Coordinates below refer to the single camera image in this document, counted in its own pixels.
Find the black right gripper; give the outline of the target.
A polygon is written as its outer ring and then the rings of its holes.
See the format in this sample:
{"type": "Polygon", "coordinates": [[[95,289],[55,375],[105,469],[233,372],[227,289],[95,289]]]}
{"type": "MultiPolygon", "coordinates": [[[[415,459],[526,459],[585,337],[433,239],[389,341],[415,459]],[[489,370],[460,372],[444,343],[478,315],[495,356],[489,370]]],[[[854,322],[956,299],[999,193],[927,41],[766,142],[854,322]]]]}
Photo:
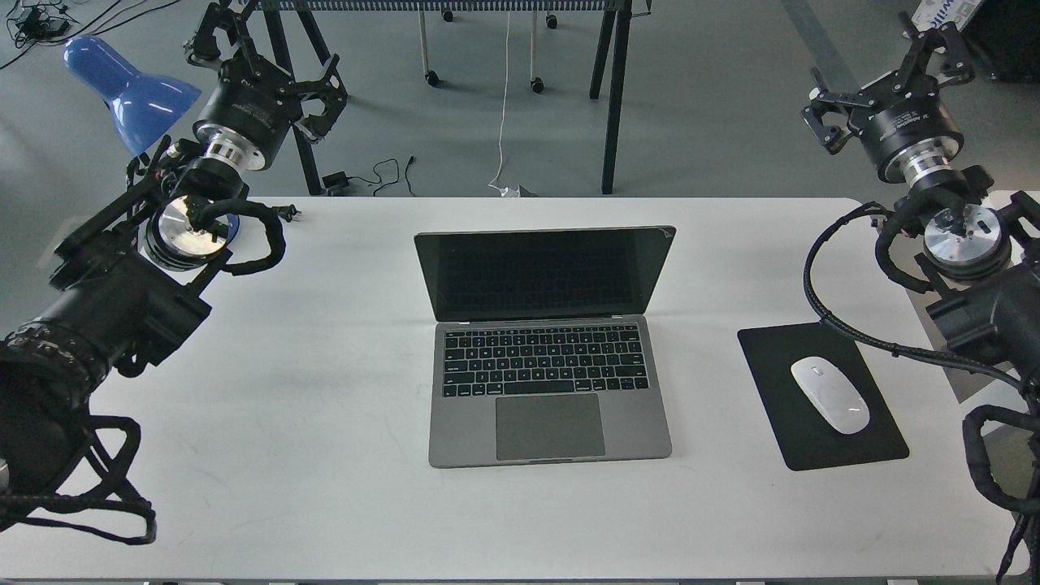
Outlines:
{"type": "Polygon", "coordinates": [[[938,93],[976,78],[969,48],[955,24],[920,30],[907,12],[899,12],[898,18],[912,41],[898,74],[891,71],[859,93],[833,92],[818,67],[811,67],[814,90],[809,104],[802,108],[804,122],[825,152],[836,155],[854,133],[877,177],[887,183],[906,181],[896,159],[922,141],[938,141],[948,157],[960,152],[963,133],[938,93]],[[826,115],[842,115],[850,131],[836,123],[825,123],[826,115]]]}

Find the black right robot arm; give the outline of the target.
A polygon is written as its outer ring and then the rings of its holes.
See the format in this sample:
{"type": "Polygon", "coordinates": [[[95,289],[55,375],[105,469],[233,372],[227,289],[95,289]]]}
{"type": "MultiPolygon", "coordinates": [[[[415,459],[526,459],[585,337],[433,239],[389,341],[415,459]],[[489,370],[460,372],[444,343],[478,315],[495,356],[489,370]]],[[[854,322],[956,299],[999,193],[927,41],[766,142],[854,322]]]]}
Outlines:
{"type": "Polygon", "coordinates": [[[821,321],[850,340],[915,362],[989,375],[1025,401],[1025,412],[974,407],[962,423],[962,433],[977,491],[1016,518],[995,580],[1003,580],[1019,544],[1025,544],[1026,574],[1036,583],[1038,475],[1030,477],[1025,495],[1008,495],[993,478],[983,425],[998,422],[1026,431],[1030,452],[1037,454],[1039,207],[1018,190],[1009,204],[992,210],[984,203],[993,185],[988,171],[952,166],[964,137],[940,92],[973,80],[969,48],[952,22],[921,28],[906,12],[899,12],[899,22],[911,43],[908,52],[898,69],[861,90],[829,90],[821,71],[811,71],[816,90],[802,116],[821,147],[836,154],[849,139],[859,139],[880,181],[906,183],[908,193],[892,210],[869,202],[836,219],[811,245],[804,292],[821,321]],[[939,296],[926,313],[946,341],[943,351],[867,336],[821,303],[811,269],[822,245],[853,219],[872,215],[882,218],[874,258],[886,277],[911,292],[939,296]]]}

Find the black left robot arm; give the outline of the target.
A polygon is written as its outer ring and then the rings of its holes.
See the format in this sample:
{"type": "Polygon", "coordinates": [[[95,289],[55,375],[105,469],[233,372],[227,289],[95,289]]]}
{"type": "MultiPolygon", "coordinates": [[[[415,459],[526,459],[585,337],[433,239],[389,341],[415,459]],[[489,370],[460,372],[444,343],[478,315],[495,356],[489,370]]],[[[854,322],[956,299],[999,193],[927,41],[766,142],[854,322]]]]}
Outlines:
{"type": "Polygon", "coordinates": [[[314,18],[322,9],[209,4],[184,52],[218,83],[193,138],[178,141],[168,132],[200,96],[194,86],[142,73],[100,37],[67,41],[67,70],[108,105],[132,162],[126,192],[57,245],[59,298],[2,341],[3,529],[114,511],[141,518],[141,536],[80,529],[129,545],[155,540],[153,506],[128,479],[140,425],[92,414],[89,398],[111,371],[137,377],[181,347],[210,314],[202,292],[222,271],[252,275],[283,259],[296,208],[250,201],[244,174],[268,169],[294,136],[319,190],[308,145],[348,103],[314,18]]]}

